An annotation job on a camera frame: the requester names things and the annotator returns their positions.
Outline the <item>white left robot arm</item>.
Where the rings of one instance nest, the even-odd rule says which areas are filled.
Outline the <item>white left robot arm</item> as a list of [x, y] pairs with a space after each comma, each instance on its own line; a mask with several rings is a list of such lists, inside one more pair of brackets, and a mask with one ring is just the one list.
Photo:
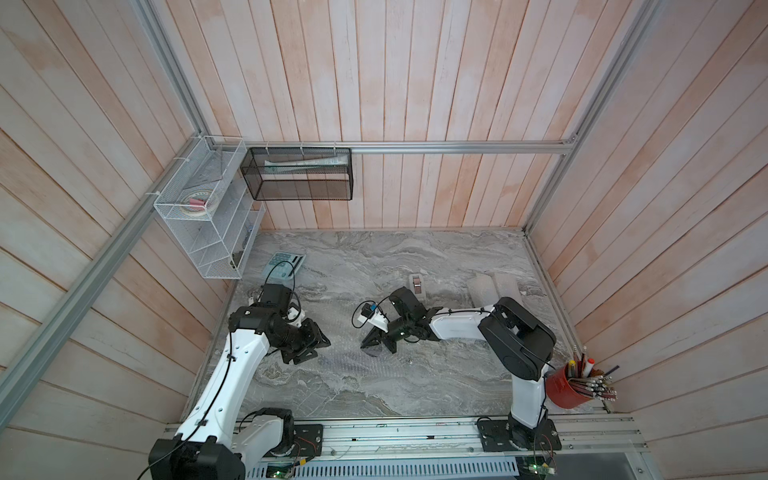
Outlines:
[[291, 467], [313, 459], [319, 445], [296, 437], [289, 409], [261, 408], [249, 414], [246, 428], [236, 422], [252, 377], [269, 353], [298, 365], [329, 344], [292, 289], [264, 284], [250, 304], [230, 315], [214, 373], [175, 435], [155, 442], [146, 473], [154, 479], [243, 479], [266, 455], [287, 458]]

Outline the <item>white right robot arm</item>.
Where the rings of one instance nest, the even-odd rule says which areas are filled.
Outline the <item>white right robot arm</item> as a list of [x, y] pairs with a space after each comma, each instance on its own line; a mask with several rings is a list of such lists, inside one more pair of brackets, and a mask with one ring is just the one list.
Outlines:
[[361, 302], [351, 325], [371, 328], [361, 343], [364, 351], [384, 347], [394, 354], [401, 341], [482, 340], [512, 375], [511, 426], [532, 434], [546, 419], [544, 376], [556, 336], [511, 297], [483, 307], [428, 308], [402, 287], [379, 302]]

